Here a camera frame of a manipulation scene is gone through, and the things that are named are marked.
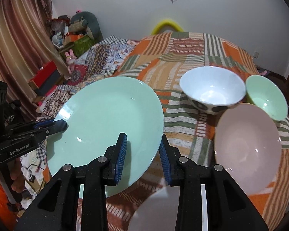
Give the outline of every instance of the bed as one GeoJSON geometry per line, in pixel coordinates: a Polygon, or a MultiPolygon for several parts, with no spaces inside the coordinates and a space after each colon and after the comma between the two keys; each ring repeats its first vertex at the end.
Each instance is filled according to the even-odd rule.
{"type": "MultiPolygon", "coordinates": [[[[250,75],[258,74],[252,57],[245,50],[218,36],[171,32],[148,36],[140,42],[111,36],[94,45],[77,60],[70,82],[58,86],[40,106],[43,116],[39,119],[55,117],[71,96],[95,81],[110,76],[137,78],[151,86],[162,103],[164,132],[170,145],[178,147],[182,155],[197,164],[209,166],[214,160],[216,118],[193,108],[179,87],[184,72],[204,65],[222,66],[237,73],[244,81],[250,75]]],[[[283,148],[278,172],[265,190],[249,197],[270,230],[278,226],[289,204],[289,118],[276,125],[283,148]]],[[[34,195],[50,179],[46,140],[36,150],[36,156],[41,161],[34,162],[40,164],[44,171],[36,172],[37,187],[26,183],[34,195]]],[[[23,170],[31,162],[30,158],[23,158],[23,170]]],[[[109,229],[127,230],[135,210],[165,185],[157,155],[133,186],[107,198],[109,229]]],[[[78,228],[81,223],[81,206],[82,200],[79,199],[78,228]]]]}

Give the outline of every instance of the yellow arch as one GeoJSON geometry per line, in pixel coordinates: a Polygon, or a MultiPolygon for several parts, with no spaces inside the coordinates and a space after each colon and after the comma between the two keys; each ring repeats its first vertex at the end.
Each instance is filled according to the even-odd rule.
{"type": "Polygon", "coordinates": [[[184,32],[184,30],[181,28],[181,26],[179,24],[177,24],[175,21],[170,20],[170,19],[164,19],[162,21],[160,21],[155,28],[153,29],[151,35],[156,35],[159,33],[159,31],[165,27],[165,26],[170,26],[172,27],[175,31],[178,32],[184,32]]]}

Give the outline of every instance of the human hand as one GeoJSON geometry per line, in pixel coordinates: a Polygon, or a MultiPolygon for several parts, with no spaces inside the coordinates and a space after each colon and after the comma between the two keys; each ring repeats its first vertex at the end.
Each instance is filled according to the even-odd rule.
{"type": "Polygon", "coordinates": [[[25,188],[25,177],[22,174],[20,157],[15,159],[14,167],[11,170],[11,179],[14,181],[12,184],[12,190],[21,193],[25,188]]]}

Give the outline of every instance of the pink bunny toy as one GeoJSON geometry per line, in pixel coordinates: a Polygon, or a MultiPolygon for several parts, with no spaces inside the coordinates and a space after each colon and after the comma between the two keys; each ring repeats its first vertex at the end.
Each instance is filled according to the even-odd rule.
{"type": "Polygon", "coordinates": [[[74,62],[77,60],[77,57],[74,56],[74,52],[72,49],[70,49],[70,52],[65,52],[65,56],[66,56],[66,63],[68,64],[68,72],[70,74],[73,73],[74,71],[74,62]]]}

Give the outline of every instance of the green bowl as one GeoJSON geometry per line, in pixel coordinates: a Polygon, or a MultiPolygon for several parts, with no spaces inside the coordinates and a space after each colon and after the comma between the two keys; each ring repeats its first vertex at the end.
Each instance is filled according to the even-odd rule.
{"type": "Polygon", "coordinates": [[[247,102],[262,108],[274,121],[287,117],[288,105],[281,90],[261,75],[251,75],[246,80],[247,102]]]}

